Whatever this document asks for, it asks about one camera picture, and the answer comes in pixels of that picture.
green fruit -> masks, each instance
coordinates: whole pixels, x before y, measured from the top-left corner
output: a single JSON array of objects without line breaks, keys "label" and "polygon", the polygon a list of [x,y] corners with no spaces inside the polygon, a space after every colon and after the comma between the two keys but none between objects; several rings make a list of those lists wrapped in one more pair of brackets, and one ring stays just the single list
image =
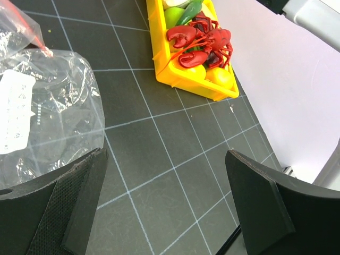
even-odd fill
[{"label": "green fruit", "polygon": [[166,29],[173,28],[180,19],[185,9],[170,7],[164,11]]}]

clear plastic bag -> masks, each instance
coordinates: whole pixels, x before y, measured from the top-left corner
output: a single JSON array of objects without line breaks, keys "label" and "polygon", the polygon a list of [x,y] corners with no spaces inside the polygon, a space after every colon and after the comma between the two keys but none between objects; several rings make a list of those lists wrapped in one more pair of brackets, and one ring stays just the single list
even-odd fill
[{"label": "clear plastic bag", "polygon": [[104,112],[90,65],[74,52],[52,53],[49,57],[40,49],[25,49],[0,62],[1,79],[6,70],[36,79],[27,147],[0,155],[0,190],[103,147]]},{"label": "clear plastic bag", "polygon": [[45,48],[40,25],[9,0],[0,0],[0,61],[30,43]]}]

yellow plastic bin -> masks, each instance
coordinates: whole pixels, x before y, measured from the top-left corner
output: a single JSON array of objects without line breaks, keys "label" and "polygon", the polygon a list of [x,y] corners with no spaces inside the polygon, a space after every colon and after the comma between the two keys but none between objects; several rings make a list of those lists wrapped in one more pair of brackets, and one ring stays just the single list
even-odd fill
[{"label": "yellow plastic bin", "polygon": [[[210,9],[217,20],[212,1],[204,0],[203,3]],[[167,29],[162,0],[147,0],[147,8],[157,81],[170,85],[171,87],[183,89],[213,99],[214,101],[222,100],[227,97],[236,98],[239,96],[239,89],[236,84],[231,64],[226,67],[226,70],[228,70],[232,76],[232,79],[230,80],[232,86],[228,84],[226,87],[231,87],[231,89],[226,89],[204,79],[198,79],[194,74],[188,74],[187,72],[177,69],[172,63],[173,61],[177,61],[176,59],[172,60],[169,65],[158,74],[171,58],[170,44],[165,36]]]}]

barcode label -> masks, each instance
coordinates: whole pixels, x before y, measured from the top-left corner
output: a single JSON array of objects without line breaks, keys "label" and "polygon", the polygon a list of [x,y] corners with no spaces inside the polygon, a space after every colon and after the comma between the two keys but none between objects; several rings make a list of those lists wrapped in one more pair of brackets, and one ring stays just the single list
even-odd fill
[{"label": "barcode label", "polygon": [[0,154],[27,147],[30,133],[32,90],[36,79],[6,70],[0,81]]}]

red lobster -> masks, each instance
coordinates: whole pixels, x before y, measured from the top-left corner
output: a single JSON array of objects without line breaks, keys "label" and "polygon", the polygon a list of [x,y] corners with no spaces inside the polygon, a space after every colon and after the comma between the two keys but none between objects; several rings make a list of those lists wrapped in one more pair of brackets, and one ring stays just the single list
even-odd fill
[{"label": "red lobster", "polygon": [[[197,15],[196,21],[190,22],[189,25],[179,25],[170,28],[166,32],[168,41],[175,39],[174,48],[182,48],[183,50],[176,53],[171,59],[177,58],[184,51],[195,46],[201,46],[202,50],[194,50],[189,53],[184,53],[178,58],[179,64],[184,68],[191,68],[203,64],[209,57],[211,52],[214,52],[218,57],[218,61],[209,65],[214,68],[223,65],[223,68],[229,63],[233,47],[230,43],[231,33],[229,30],[218,28],[218,22],[202,15]],[[203,31],[194,26],[201,25]]]}]

